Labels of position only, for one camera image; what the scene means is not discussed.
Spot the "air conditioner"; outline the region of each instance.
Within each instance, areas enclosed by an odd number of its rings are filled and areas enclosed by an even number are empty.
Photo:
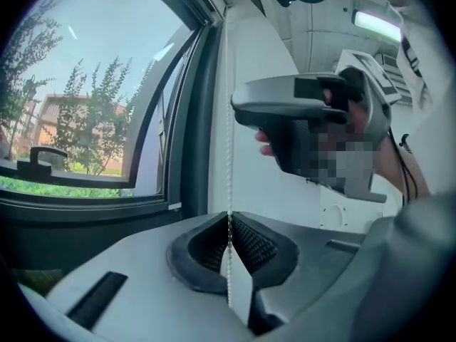
[[[379,62],[383,70],[393,82],[393,85],[398,89],[399,93],[402,95],[402,99],[397,101],[397,104],[412,106],[412,96],[410,91],[405,84],[404,77],[399,70],[398,64],[396,63],[396,58],[388,56],[385,54],[376,54],[375,60]]]

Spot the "ceiling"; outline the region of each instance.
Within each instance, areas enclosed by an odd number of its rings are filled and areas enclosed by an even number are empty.
[[[288,8],[276,0],[261,3],[300,73],[332,71],[345,48],[372,56],[397,55],[398,44],[351,22],[353,10],[358,9],[399,24],[399,15],[384,0],[325,0],[314,5],[294,1]]]

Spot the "green tree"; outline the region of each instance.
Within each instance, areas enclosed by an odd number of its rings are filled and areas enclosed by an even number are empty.
[[[52,159],[55,168],[70,171],[71,163],[80,163],[87,174],[99,175],[110,159],[122,155],[139,90],[152,67],[151,62],[137,92],[127,99],[119,95],[119,90],[129,73],[130,63],[131,59],[121,63],[117,57],[106,69],[100,83],[98,64],[86,99],[78,98],[87,79],[82,60],[73,68],[64,91],[66,98],[59,106],[56,133],[48,133],[51,136],[49,145],[68,153],[68,160]]]
[[[24,74],[44,60],[63,39],[57,34],[60,25],[46,16],[58,3],[59,0],[44,0],[22,19],[0,56],[0,125],[9,131],[12,140],[16,138],[27,101],[35,101],[36,89],[52,81],[52,78],[25,79]]]

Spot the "black cable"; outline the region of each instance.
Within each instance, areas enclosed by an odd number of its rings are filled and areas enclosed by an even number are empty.
[[[400,162],[401,170],[402,170],[404,178],[405,178],[405,188],[406,188],[406,192],[407,192],[407,199],[408,199],[408,201],[410,201],[410,188],[408,186],[407,174],[405,172],[408,173],[408,175],[410,176],[410,179],[412,179],[413,185],[415,186],[415,194],[416,194],[415,198],[418,197],[418,186],[416,184],[415,178],[412,176],[412,173],[408,169],[407,165],[404,162],[404,159],[402,158],[402,155],[400,154],[398,145],[394,139],[393,131],[391,130],[391,128],[388,131],[388,134],[389,134],[391,140],[393,141],[393,148],[394,148],[394,151],[396,152],[396,155],[398,156],[398,159]]]

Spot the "window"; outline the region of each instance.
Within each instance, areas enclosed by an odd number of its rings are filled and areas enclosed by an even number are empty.
[[[36,2],[1,58],[0,188],[157,193],[165,118],[201,26],[182,7],[177,15],[175,1]],[[53,149],[34,161],[39,146]]]

